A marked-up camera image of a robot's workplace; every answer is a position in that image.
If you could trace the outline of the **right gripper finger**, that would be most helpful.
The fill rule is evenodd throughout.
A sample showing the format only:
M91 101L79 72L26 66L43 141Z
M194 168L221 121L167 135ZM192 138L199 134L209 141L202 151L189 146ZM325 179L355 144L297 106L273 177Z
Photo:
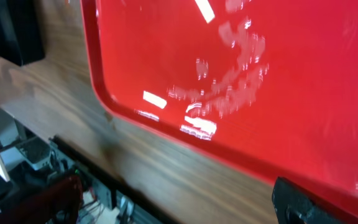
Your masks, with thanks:
M286 178L276 179L272 203L279 224L346 223L353 216L316 197Z

